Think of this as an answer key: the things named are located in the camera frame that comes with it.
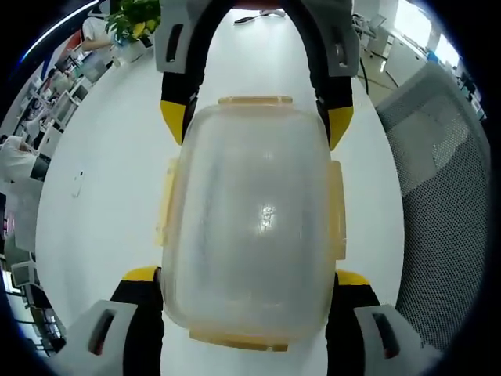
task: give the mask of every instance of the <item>potted plant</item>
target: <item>potted plant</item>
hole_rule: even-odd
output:
[[[139,41],[148,38],[160,24],[160,3],[158,0],[121,0],[120,10],[109,15],[107,21],[106,32],[114,33],[122,57],[132,62],[146,51]]]

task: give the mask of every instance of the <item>green leaves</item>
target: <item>green leaves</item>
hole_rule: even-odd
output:
[[[160,23],[158,0],[122,0],[120,9],[108,17],[106,25],[106,32],[115,30],[118,40],[135,42],[153,33]]]

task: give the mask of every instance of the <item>floor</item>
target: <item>floor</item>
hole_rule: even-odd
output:
[[[377,106],[383,99],[397,89],[397,85],[391,80],[390,76],[381,69],[381,67],[384,67],[386,60],[379,56],[370,57],[370,55],[371,54],[366,52],[363,48],[360,49],[360,57],[366,68],[367,81],[369,82],[369,98],[372,100],[374,106]],[[366,81],[361,66],[359,66],[359,80],[365,88]]]

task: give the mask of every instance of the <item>black cable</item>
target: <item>black cable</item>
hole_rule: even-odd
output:
[[[369,95],[369,80],[367,80],[366,68],[363,65],[362,58],[360,58],[360,66],[362,67],[363,77],[366,80],[366,93]]]

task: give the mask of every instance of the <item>plastic container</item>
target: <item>plastic container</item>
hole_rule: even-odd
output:
[[[222,99],[198,112],[168,209],[170,318],[193,337],[230,345],[317,332],[335,274],[329,166],[323,123],[290,99]]]

